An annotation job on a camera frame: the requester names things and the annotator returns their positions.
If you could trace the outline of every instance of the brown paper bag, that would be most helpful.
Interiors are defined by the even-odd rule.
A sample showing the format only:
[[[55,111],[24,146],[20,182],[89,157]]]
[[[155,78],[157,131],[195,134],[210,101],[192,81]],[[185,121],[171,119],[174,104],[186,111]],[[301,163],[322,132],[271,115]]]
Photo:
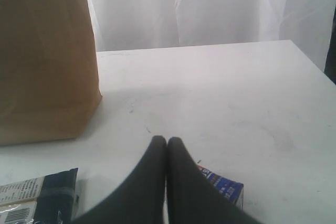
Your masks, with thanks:
[[[0,0],[0,144],[76,137],[100,100],[87,0]]]

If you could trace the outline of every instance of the table surface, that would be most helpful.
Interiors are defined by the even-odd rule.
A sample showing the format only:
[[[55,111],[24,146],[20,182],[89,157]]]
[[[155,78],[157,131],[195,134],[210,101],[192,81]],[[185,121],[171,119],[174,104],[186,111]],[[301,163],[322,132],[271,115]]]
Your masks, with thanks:
[[[334,223],[336,87],[290,41],[98,53],[102,103],[76,140],[0,147],[0,184],[79,167],[83,213],[153,135],[245,184],[264,223]]]

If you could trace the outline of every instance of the white curtain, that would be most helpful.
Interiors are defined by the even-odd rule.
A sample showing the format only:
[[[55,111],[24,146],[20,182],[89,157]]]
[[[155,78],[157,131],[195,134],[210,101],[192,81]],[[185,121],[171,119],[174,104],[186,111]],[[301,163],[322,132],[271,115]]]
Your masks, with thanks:
[[[321,70],[336,0],[89,0],[98,51],[291,39]]]

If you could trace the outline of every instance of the black pointed object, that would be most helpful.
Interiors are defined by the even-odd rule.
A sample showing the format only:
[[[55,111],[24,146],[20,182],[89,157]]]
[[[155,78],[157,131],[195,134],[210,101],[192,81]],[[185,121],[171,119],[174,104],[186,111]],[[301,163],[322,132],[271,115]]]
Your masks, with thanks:
[[[180,138],[171,138],[167,149],[170,224],[259,224],[205,179]]]
[[[163,223],[166,148],[164,137],[153,137],[141,160],[126,180],[103,202],[73,224]]]

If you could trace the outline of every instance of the plastic wrapper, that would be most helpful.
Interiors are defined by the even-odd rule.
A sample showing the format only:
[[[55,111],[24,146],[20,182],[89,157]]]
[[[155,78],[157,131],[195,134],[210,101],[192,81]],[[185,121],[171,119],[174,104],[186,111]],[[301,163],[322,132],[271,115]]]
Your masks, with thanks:
[[[0,224],[68,224],[78,169],[0,186]]]
[[[206,179],[232,204],[243,209],[244,184],[219,176],[203,166],[197,165]]]

